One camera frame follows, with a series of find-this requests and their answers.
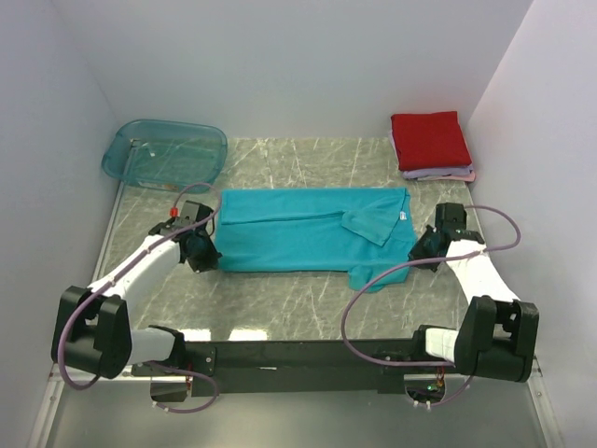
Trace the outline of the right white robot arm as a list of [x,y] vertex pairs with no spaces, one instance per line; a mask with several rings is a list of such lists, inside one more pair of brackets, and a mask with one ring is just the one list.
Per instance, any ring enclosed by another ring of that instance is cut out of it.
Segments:
[[443,360],[463,375],[516,383],[530,377],[539,311],[506,285],[489,253],[480,233],[467,227],[464,205],[436,206],[435,224],[426,227],[409,260],[432,272],[447,265],[468,306],[459,329],[420,326],[415,331],[409,353],[417,371],[430,372]]

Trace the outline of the teal t-shirt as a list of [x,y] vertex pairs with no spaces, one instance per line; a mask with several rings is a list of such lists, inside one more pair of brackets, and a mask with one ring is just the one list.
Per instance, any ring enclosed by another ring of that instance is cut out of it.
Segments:
[[339,272],[371,292],[405,281],[416,240],[405,188],[227,189],[215,229],[224,272]]

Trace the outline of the teal transparent plastic basin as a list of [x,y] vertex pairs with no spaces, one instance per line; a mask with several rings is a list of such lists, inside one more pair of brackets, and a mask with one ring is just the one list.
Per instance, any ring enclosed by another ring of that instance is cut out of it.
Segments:
[[159,119],[123,125],[102,159],[104,172],[133,187],[203,193],[228,155],[228,139],[213,126]]

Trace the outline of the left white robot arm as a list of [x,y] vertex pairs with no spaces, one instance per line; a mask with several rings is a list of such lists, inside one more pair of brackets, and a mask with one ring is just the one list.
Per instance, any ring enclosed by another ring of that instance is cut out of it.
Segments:
[[195,273],[216,269],[221,255],[211,239],[215,214],[205,204],[185,202],[151,228],[112,272],[64,291],[50,352],[62,375],[77,369],[96,379],[113,379],[126,367],[145,363],[174,375],[187,366],[183,333],[163,326],[134,330],[131,310],[179,264]]

